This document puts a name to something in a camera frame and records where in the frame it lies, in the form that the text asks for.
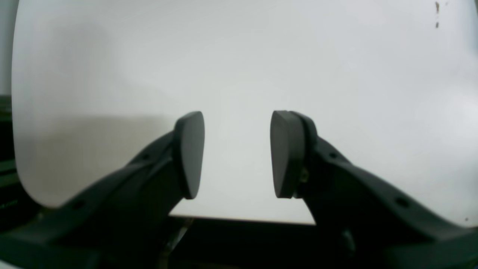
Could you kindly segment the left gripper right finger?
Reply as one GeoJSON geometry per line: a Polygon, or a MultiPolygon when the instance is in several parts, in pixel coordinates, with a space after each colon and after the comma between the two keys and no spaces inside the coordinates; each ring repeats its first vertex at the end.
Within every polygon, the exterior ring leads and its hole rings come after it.
{"type": "Polygon", "coordinates": [[[273,112],[270,154],[276,197],[302,199],[317,226],[344,235],[356,268],[477,268],[477,229],[444,220],[354,165],[306,115],[273,112]]]}

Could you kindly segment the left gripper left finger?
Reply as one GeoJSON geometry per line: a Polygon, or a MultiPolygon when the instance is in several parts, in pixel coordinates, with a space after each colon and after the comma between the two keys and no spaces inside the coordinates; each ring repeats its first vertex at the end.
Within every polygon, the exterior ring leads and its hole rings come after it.
{"type": "Polygon", "coordinates": [[[1,236],[1,261],[22,269],[153,268],[169,213],[196,198],[205,143],[202,112],[42,220],[1,236]]]}

